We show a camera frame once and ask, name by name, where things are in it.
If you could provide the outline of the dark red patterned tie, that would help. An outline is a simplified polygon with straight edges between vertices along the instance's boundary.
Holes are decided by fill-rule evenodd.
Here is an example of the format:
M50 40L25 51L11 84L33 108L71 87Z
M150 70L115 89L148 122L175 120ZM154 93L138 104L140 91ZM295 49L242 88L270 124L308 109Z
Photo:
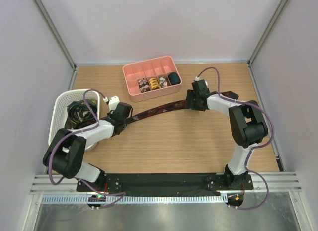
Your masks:
M187 91L187 98L184 100L179 100L171 102L165 105L161 105L146 111L143 111L139 114L126 118L126 125L155 116L162 113L172 112L176 110L191 109L196 111L205 111L208 110L208 107L198 107L194 102L194 92L192 90Z

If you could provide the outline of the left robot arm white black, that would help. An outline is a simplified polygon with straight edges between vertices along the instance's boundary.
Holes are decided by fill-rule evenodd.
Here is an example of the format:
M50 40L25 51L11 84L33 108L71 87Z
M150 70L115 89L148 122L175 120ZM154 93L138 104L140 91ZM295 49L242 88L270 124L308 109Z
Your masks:
M55 171L62 178L80 179L94 191L102 190L107 182L105 172L83 161L85 150L101 140L119 135L126 128L130 115L132 106L119 102L107 117L92 125L74 131L59 129L43 157L51 183L59 184L52 177L52 171Z

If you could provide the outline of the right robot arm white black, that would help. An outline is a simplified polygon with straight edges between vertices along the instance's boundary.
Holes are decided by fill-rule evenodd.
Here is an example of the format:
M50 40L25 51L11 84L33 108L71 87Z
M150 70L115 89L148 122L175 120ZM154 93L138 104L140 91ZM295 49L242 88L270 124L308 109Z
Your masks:
M187 91L185 108L197 111L213 110L229 117L235 149L225 167L224 184L229 189L240 187L247 179L248 165L253 150L268 135L262 111L255 100L243 102L232 92L211 92L207 82L195 78Z

